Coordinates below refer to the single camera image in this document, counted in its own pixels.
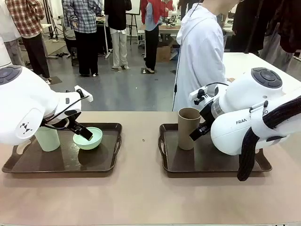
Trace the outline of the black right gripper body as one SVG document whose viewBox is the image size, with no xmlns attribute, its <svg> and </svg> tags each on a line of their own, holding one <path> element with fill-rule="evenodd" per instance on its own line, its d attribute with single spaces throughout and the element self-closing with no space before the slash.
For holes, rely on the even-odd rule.
<svg viewBox="0 0 301 226">
<path fill-rule="evenodd" d="M 199 112 L 202 118 L 205 120 L 206 124 L 212 124 L 215 120 L 212 112 L 211 112 L 211 106 L 212 106 L 213 100 L 209 101 L 203 109 Z"/>
</svg>

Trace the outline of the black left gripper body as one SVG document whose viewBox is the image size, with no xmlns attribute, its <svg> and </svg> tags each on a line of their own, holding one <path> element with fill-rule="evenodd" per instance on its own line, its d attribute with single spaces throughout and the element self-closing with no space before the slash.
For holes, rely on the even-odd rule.
<svg viewBox="0 0 301 226">
<path fill-rule="evenodd" d="M 81 114 L 79 109 L 65 110 L 62 113 L 57 113 L 48 118 L 43 119 L 43 127 L 55 130 L 64 130 L 73 124 Z"/>
</svg>

